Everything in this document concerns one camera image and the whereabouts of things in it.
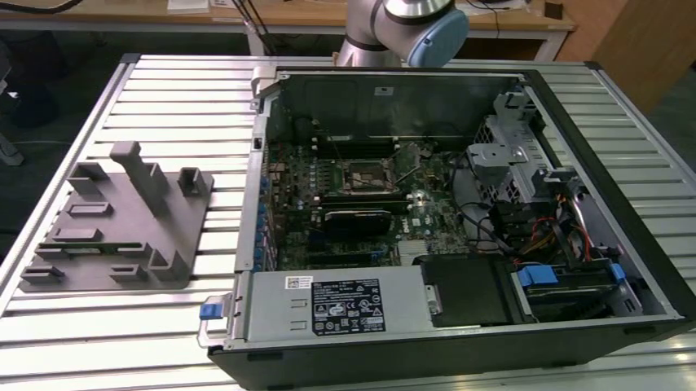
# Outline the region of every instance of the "metal workbench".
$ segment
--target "metal workbench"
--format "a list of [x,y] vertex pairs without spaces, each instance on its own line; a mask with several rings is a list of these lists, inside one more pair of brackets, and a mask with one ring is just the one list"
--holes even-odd
[[[251,70],[263,64],[328,65],[328,59],[128,57],[102,96],[0,268],[0,387],[7,389],[233,390],[233,380],[197,347],[197,306],[231,290],[236,228],[253,113]],[[528,68],[466,62],[459,68]],[[585,64],[534,63],[683,278],[696,288],[696,177],[621,92]],[[189,286],[172,292],[23,293],[15,288],[69,192],[76,161],[109,171],[110,143],[137,140],[162,170],[215,175]],[[551,139],[561,160],[562,147]],[[224,324],[208,326],[221,332]],[[400,380],[332,389],[693,389],[696,335],[622,349],[587,365]]]

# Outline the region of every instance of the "power cable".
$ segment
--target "power cable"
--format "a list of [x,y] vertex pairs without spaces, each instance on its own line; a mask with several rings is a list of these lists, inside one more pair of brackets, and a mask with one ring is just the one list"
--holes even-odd
[[494,18],[495,18],[495,39],[499,38],[499,22],[498,22],[498,11],[496,10],[500,10],[500,11],[508,11],[510,10],[510,7],[491,7],[488,4],[486,4],[484,2],[480,2],[480,4],[483,5],[483,7],[479,7],[478,5],[475,5],[472,2],[470,2],[470,0],[466,0],[466,2],[468,3],[468,5],[471,7],[474,7],[475,9],[478,10],[490,10],[494,14]]
[[0,10],[22,12],[25,14],[53,15],[69,10],[81,2],[82,0],[68,0],[62,4],[49,8],[21,6],[19,4],[14,4],[11,2],[0,2]]

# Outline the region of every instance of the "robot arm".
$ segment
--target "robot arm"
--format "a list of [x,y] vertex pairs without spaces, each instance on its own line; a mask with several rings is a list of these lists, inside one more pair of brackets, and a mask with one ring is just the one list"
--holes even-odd
[[440,67],[468,33],[454,0],[349,0],[336,65]]

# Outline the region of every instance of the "floor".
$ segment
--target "floor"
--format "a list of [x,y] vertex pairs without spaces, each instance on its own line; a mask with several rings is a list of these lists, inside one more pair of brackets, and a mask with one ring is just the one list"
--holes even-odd
[[[56,33],[70,73],[49,83],[61,115],[49,125],[15,129],[0,117],[2,134],[13,142],[69,143],[86,118],[108,77],[125,52],[149,54],[245,55],[245,38],[223,34]],[[340,37],[285,37],[277,40],[283,55],[328,55],[340,46]],[[655,128],[696,169],[696,72],[690,72],[663,97],[649,116]],[[33,206],[44,192],[68,145],[30,143],[17,145],[25,157],[21,167],[0,165],[0,261],[13,243]]]

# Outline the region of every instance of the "blue release tab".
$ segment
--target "blue release tab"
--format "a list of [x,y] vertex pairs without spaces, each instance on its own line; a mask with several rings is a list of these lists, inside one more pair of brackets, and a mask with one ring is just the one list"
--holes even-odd
[[527,287],[528,285],[531,285],[531,277],[528,276],[528,272],[526,271],[526,269],[520,269],[516,272],[516,278],[519,279],[522,287]]
[[558,277],[548,265],[526,266],[516,272],[516,277],[523,287],[558,283]]
[[621,283],[626,279],[626,272],[622,271],[621,265],[611,263],[613,278],[617,279],[617,283]]
[[221,319],[221,304],[202,304],[200,306],[200,313],[197,314],[200,320]]

